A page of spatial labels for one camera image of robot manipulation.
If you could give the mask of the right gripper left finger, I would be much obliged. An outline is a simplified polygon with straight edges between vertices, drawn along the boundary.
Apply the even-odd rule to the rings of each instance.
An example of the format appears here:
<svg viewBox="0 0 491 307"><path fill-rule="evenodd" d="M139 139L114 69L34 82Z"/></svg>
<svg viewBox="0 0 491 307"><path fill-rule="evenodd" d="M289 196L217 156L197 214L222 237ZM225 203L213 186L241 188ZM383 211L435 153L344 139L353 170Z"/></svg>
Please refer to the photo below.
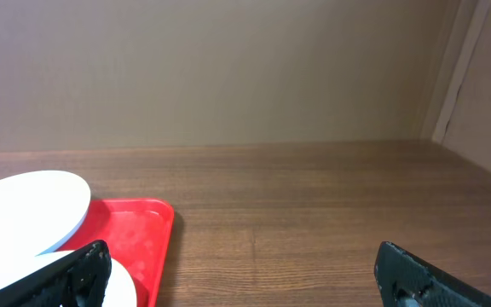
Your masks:
<svg viewBox="0 0 491 307"><path fill-rule="evenodd" d="M101 307L112 273L104 240L94 240L0 288L0 307Z"/></svg>

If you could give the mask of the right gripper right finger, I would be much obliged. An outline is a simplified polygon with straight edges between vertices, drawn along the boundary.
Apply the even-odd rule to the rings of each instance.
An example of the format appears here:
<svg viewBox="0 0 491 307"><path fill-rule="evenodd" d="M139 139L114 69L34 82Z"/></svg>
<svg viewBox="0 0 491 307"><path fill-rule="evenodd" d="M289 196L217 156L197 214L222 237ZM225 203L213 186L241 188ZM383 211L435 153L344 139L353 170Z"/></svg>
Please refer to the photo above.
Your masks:
<svg viewBox="0 0 491 307"><path fill-rule="evenodd" d="M384 307L491 307L491 296L384 241L374 264Z"/></svg>

